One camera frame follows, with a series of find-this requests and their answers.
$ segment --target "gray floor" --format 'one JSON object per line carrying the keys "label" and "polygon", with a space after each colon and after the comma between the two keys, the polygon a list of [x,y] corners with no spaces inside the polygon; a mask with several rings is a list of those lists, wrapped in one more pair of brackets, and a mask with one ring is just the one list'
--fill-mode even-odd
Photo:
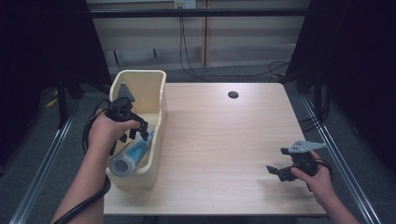
{"label": "gray floor", "polygon": [[[268,82],[269,74],[254,76],[267,71],[268,65],[245,65],[195,69],[199,76],[211,82]],[[275,73],[284,73],[286,66]],[[204,82],[200,78],[187,75],[183,70],[168,70],[168,82]],[[85,87],[86,95],[80,100],[78,112],[70,127],[61,149],[55,158],[51,172],[44,182],[35,206],[27,218],[27,223],[48,223],[57,204],[62,199],[82,160],[81,133],[88,115],[97,100],[104,97],[90,87]],[[285,89],[298,119],[308,118],[308,114],[295,89],[295,83],[287,83]],[[336,102],[331,103],[330,115],[326,119],[334,141],[340,147],[352,173],[361,184],[363,191],[374,206],[382,223],[394,223],[396,219],[396,178],[375,157],[367,142],[353,132],[353,126]],[[28,134],[21,139],[19,148],[6,164],[6,173],[0,178],[0,223],[8,223],[23,194],[35,177],[40,163],[46,156],[51,141],[57,132],[58,107],[41,107]],[[318,132],[304,133],[305,139],[322,142]],[[326,150],[320,155],[331,161]],[[334,168],[334,188],[348,209],[365,222],[359,207],[349,192],[343,178]],[[143,217],[106,217],[106,223],[142,223]],[[330,223],[325,217],[159,217],[158,223]]]}

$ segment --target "blue bottle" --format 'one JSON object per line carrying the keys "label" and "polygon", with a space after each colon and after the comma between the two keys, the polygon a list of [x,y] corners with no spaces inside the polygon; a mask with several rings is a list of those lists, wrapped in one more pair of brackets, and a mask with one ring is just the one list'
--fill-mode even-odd
{"label": "blue bottle", "polygon": [[151,148],[153,135],[154,131],[149,133],[147,142],[144,139],[141,139],[137,143],[131,141],[120,153],[114,155],[108,164],[111,173],[118,177],[131,175],[137,164]]}

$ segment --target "white plastic container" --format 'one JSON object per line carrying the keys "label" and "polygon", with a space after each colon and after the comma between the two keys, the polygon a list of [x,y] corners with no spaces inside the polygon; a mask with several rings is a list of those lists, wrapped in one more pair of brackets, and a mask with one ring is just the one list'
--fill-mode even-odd
{"label": "white plastic container", "polygon": [[[109,99],[117,99],[120,85],[126,85],[135,98],[132,111],[148,122],[149,127],[155,127],[151,147],[141,162],[138,163],[131,175],[118,177],[113,175],[109,168],[106,174],[111,182],[119,187],[152,187],[157,180],[163,144],[164,125],[166,120],[165,100],[166,74],[158,70],[125,70],[118,73],[114,80]],[[126,143],[117,142],[115,153],[119,153],[127,144],[135,144],[129,139]]]}

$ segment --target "black cable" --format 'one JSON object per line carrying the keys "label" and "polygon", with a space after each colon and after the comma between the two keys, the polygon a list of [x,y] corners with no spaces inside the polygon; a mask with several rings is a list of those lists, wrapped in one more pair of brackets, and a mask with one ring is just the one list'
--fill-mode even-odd
{"label": "black cable", "polygon": [[329,170],[330,180],[332,181],[332,166],[330,165],[330,163],[323,159],[315,159],[315,160],[317,161],[317,164],[322,165]]}
{"label": "black cable", "polygon": [[105,184],[102,189],[100,189],[98,192],[96,192],[91,197],[86,199],[84,202],[79,203],[74,208],[70,209],[66,214],[64,214],[62,217],[60,217],[58,220],[56,220],[54,222],[54,224],[67,223],[68,221],[70,221],[70,219],[72,219],[73,217],[78,215],[80,212],[82,212],[85,208],[90,206],[92,203],[98,201],[103,196],[105,196],[105,194],[108,193],[110,188],[111,188],[111,181],[108,178],[108,176],[106,175]]}
{"label": "black cable", "polygon": [[313,129],[316,129],[319,125],[323,124],[323,122],[326,120],[326,118],[329,116],[330,112],[330,100],[331,100],[331,95],[329,90],[327,90],[327,95],[326,95],[326,100],[324,103],[323,108],[321,109],[321,115],[315,115],[312,118],[309,119],[302,119],[299,120],[300,123],[306,123],[307,120],[311,120],[309,124],[305,124],[304,126],[301,127],[303,133],[309,132]]}
{"label": "black cable", "polygon": [[288,62],[271,62],[271,63],[269,63],[268,70],[271,71],[271,76],[270,76],[270,80],[268,82],[270,82],[270,83],[272,82],[273,77],[274,77],[274,74],[272,73],[272,69],[271,69],[271,65],[274,63],[283,63],[282,65],[289,64]]}
{"label": "black cable", "polygon": [[[110,101],[107,99],[103,99],[102,101],[100,101],[95,108],[93,109],[93,111],[91,112],[90,117],[88,118],[87,123],[84,126],[84,131],[82,134],[82,149],[84,151],[84,154],[87,153],[88,150],[88,139],[89,139],[89,133],[90,133],[90,129],[93,125],[93,123],[95,122],[96,118],[103,113],[104,111],[106,111],[106,109],[103,109],[102,111],[100,111],[99,113],[97,112],[99,110],[99,107],[102,103],[106,102],[107,103],[107,108],[109,107]],[[70,209],[67,213],[65,213],[63,216],[61,216],[58,220],[56,220],[54,223],[55,224],[60,224],[60,223],[67,223],[68,221],[70,221],[73,217],[75,217],[76,215],[78,215],[82,210],[84,210],[86,207],[88,207],[89,205],[91,205],[92,203],[96,202],[97,200],[101,199],[103,196],[105,196],[105,194],[108,193],[108,191],[111,188],[111,181],[108,178],[107,175],[105,175],[105,184],[103,185],[102,189],[100,189],[98,192],[96,192],[95,194],[93,194],[91,197],[89,197],[88,199],[86,199],[85,201],[83,201],[82,203],[79,203],[78,205],[76,205],[74,208]]]}
{"label": "black cable", "polygon": [[89,134],[90,134],[90,129],[93,125],[93,123],[95,122],[97,116],[101,113],[103,113],[105,110],[102,110],[101,112],[99,112],[98,114],[97,111],[99,109],[99,106],[103,103],[106,102],[107,103],[107,107],[109,107],[110,101],[107,99],[103,99],[102,101],[100,101],[95,108],[93,109],[93,111],[91,112],[90,117],[88,118],[87,123],[84,126],[84,131],[82,132],[82,149],[84,151],[84,154],[87,154],[87,150],[88,150],[88,138],[89,138]]}
{"label": "black cable", "polygon": [[[183,21],[183,18],[182,18],[182,17],[180,17],[179,19],[180,19],[180,51],[179,51],[180,65],[181,65],[181,68],[183,69],[183,71],[184,71],[187,75],[189,75],[189,76],[191,76],[191,77],[198,77],[199,79],[201,79],[201,80],[203,80],[203,81],[206,81],[206,82],[211,82],[211,81],[210,81],[210,80],[207,80],[207,79],[204,79],[204,77],[259,77],[259,76],[262,76],[262,75],[266,75],[266,74],[268,74],[268,73],[271,73],[272,71],[275,71],[276,69],[278,69],[278,68],[280,68],[280,67],[283,67],[283,66],[286,65],[286,64],[289,64],[288,62],[272,62],[272,63],[269,64],[269,67],[270,67],[270,65],[272,65],[273,63],[282,63],[282,64],[281,64],[280,66],[274,68],[274,69],[269,69],[269,70],[266,71],[266,72],[259,73],[259,74],[255,74],[255,75],[247,75],[247,76],[242,76],[242,75],[239,75],[239,76],[229,76],[229,75],[224,75],[224,76],[206,75],[206,76],[199,76],[199,75],[194,71],[194,69],[193,69],[192,66],[191,66],[189,53],[187,52],[186,36],[185,36],[185,32],[184,32],[184,21]],[[187,61],[188,61],[188,64],[189,64],[189,68],[190,68],[190,70],[192,71],[192,74],[189,73],[189,72],[185,69],[185,67],[183,66],[183,62],[182,62],[182,60],[181,60],[181,51],[182,51],[183,41],[184,41],[184,49],[185,49],[185,52],[186,52]]]}
{"label": "black cable", "polygon": [[[201,79],[202,81],[210,82],[209,80],[206,80],[206,79],[204,79],[204,78],[198,76],[198,75],[195,73],[195,71],[192,69],[191,63],[190,63],[190,58],[189,58],[189,53],[187,52],[186,36],[185,36],[185,34],[184,34],[184,21],[183,21],[183,18],[182,18],[182,17],[180,17],[179,20],[180,20],[180,51],[179,51],[179,59],[180,59],[181,68],[183,69],[183,71],[184,71],[187,75],[189,75],[189,76],[191,76],[191,77],[198,77],[198,78]],[[189,73],[189,72],[186,70],[186,68],[184,68],[183,62],[182,62],[182,60],[181,60],[181,51],[182,51],[182,46],[183,46],[183,40],[184,40],[184,49],[185,49],[185,52],[186,52],[187,61],[188,61],[188,63],[189,63],[190,70],[193,72],[193,74]]]}

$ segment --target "wrist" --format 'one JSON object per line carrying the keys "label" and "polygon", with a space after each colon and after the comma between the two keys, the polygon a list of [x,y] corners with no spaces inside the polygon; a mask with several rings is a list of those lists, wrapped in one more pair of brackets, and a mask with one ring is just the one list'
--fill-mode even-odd
{"label": "wrist", "polygon": [[340,199],[337,197],[335,193],[328,195],[318,202],[320,206],[322,206],[325,210],[329,208],[337,207],[339,204],[342,204]]}

